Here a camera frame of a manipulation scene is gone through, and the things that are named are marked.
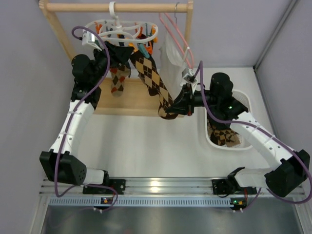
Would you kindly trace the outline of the white plastic clip hanger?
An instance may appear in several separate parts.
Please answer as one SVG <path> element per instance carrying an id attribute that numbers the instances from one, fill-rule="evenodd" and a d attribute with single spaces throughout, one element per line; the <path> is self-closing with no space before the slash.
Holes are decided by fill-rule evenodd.
<path id="1" fill-rule="evenodd" d="M 126 45 L 148 44 L 155 42 L 158 36 L 158 26 L 151 22 L 120 20 L 115 13 L 115 2 L 109 3 L 111 19 L 98 19 L 88 23 L 85 27 L 95 29 L 103 41 L 125 43 Z"/>

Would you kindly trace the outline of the brown tan argyle sock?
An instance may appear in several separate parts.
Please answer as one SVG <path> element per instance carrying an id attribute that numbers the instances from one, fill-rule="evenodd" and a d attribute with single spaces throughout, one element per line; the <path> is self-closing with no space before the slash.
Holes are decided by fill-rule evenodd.
<path id="1" fill-rule="evenodd" d="M 152 56 L 146 58 L 140 51 L 136 51 L 130 56 L 130 61 L 137 70 L 138 77 L 146 85 L 149 96 L 158 96 L 158 116 L 165 120 L 177 118 L 178 114 L 166 112 L 173 104 L 173 99 L 157 71 Z"/>

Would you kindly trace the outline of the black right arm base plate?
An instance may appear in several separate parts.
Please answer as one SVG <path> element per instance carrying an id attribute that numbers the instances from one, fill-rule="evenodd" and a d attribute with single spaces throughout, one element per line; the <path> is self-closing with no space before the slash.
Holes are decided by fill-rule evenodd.
<path id="1" fill-rule="evenodd" d="M 212 180 L 214 195 L 233 195 L 241 191 L 241 189 L 228 179 Z"/>

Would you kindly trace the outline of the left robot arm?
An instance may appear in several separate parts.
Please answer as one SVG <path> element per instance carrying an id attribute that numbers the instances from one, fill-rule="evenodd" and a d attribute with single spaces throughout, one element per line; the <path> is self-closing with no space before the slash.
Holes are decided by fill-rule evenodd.
<path id="1" fill-rule="evenodd" d="M 87 168 L 78 159 L 84 128 L 100 99 L 100 84 L 109 69 L 124 65 L 134 50 L 133 47 L 120 47 L 109 42 L 105 45 L 105 49 L 93 50 L 93 59 L 79 54 L 71 61 L 75 83 L 69 111 L 56 141 L 47 152 L 41 152 L 39 157 L 50 181 L 79 186 L 102 185 L 109 179 L 107 171 Z"/>

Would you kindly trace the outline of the beige orange argyle sock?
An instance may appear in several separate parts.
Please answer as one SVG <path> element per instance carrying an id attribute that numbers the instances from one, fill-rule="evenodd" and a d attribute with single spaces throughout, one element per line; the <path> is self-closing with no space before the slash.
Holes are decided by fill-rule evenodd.
<path id="1" fill-rule="evenodd" d="M 118 68 L 110 68 L 112 77 L 111 81 L 111 94 L 114 97 L 120 97 L 123 94 L 125 79 L 131 76 L 131 67 L 129 62 Z"/>

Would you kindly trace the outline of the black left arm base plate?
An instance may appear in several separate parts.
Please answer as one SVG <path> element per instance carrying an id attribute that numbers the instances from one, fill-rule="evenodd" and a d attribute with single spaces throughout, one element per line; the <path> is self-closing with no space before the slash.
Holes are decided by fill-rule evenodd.
<path id="1" fill-rule="evenodd" d="M 125 179 L 110 179 L 107 185 L 85 185 L 84 195 L 123 195 L 126 188 Z"/>

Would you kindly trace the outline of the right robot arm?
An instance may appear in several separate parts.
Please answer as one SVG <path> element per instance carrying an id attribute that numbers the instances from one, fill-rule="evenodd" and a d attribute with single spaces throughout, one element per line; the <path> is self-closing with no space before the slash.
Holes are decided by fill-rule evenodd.
<path id="1" fill-rule="evenodd" d="M 233 83 L 227 74 L 213 74 L 208 90 L 195 75 L 187 75 L 185 79 L 167 112 L 190 116 L 196 107 L 204 107 L 218 141 L 222 141 L 221 132 L 233 131 L 252 145 L 268 164 L 265 169 L 235 169 L 228 175 L 232 186 L 265 188 L 283 198 L 312 179 L 310 155 L 305 150 L 296 151 L 287 146 L 259 124 L 246 105 L 233 96 Z"/>

